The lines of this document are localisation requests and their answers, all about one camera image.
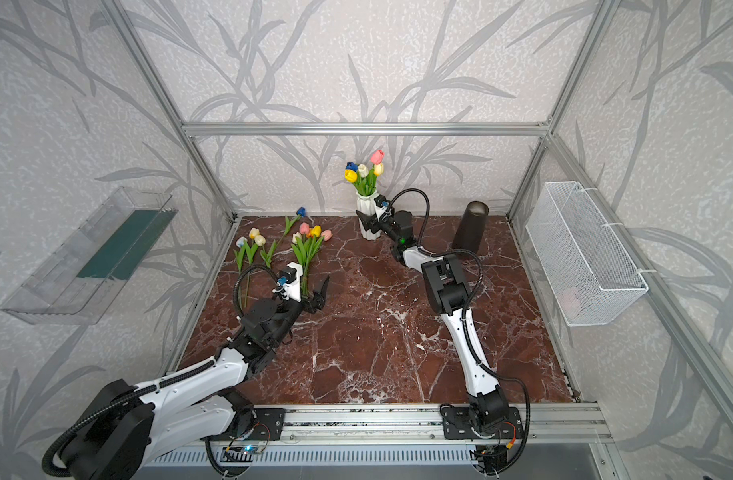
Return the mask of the bright yellow tulip flower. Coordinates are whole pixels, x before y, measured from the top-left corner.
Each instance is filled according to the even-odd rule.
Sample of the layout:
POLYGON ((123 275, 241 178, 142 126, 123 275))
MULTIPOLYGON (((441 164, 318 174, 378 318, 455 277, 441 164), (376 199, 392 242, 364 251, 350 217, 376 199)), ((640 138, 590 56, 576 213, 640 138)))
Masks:
POLYGON ((366 178, 358 172, 358 170, 344 170, 344 178, 347 182, 350 182, 354 186, 356 193, 361 196, 366 196, 366 178))

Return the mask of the pink tulip flower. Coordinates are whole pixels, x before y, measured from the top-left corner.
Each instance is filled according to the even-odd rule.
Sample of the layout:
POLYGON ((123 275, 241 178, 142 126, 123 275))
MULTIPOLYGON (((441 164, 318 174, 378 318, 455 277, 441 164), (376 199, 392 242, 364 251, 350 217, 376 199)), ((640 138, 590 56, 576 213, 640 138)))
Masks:
POLYGON ((377 150, 370 157, 370 162, 372 164, 372 168, 370 168, 369 173, 368 173, 368 176, 367 176, 368 186, 369 186, 369 193, 370 194, 372 194, 376 190, 376 181, 382 175, 381 174, 379 177, 376 177, 374 175, 373 168, 374 168, 374 166, 376 166, 376 164, 383 164, 383 160, 384 160, 384 153, 383 153, 382 150, 377 150))

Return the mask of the black cylindrical vase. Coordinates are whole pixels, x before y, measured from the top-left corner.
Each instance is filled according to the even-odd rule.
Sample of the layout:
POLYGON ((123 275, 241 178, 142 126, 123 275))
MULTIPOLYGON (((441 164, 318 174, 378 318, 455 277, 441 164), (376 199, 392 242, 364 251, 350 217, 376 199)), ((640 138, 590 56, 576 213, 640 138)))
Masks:
POLYGON ((451 250, 478 254, 489 216, 489 207, 481 201, 469 202, 451 242, 451 250))

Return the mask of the tulip bouquet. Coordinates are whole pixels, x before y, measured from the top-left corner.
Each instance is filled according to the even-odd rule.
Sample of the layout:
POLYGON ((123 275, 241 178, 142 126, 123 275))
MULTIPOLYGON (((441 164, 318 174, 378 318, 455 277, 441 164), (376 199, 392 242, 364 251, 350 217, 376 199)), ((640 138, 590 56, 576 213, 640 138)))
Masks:
POLYGON ((310 264, 318 255, 318 251, 322 248, 324 242, 332 238, 330 230, 322 230, 318 225, 310 226, 304 222, 300 224, 298 233, 292 235, 292 251, 298 260, 298 264, 302 266, 302 280, 300 280, 300 288, 302 295, 308 296, 308 273, 310 273, 310 264))

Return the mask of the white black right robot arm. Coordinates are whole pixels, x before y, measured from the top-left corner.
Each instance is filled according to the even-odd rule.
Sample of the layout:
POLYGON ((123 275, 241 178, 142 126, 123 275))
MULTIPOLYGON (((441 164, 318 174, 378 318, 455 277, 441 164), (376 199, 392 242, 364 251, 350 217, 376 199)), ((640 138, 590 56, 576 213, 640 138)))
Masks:
POLYGON ((463 368, 471 428, 484 438, 494 436, 507 419, 509 404, 476 335, 471 304, 477 288, 469 285, 460 260, 462 256, 478 257, 468 250, 425 250, 414 237, 408 211, 386 207, 370 215, 358 211, 356 216, 364 230, 386 234, 393 241, 396 260, 422 275, 430 308, 449 331, 463 368))

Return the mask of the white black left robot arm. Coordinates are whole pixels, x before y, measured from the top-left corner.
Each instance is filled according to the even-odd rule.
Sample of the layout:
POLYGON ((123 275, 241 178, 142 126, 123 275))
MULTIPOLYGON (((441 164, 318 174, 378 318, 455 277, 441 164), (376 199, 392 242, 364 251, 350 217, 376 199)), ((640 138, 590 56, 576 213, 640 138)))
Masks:
POLYGON ((324 308, 328 284, 310 297, 298 293, 290 270, 272 297, 240 315, 240 330, 214 356, 156 380, 110 382, 80 419, 42 458, 54 477, 130 479, 146 463, 192 441, 242 434, 254 426, 254 408, 236 386, 260 374, 306 312, 324 308))

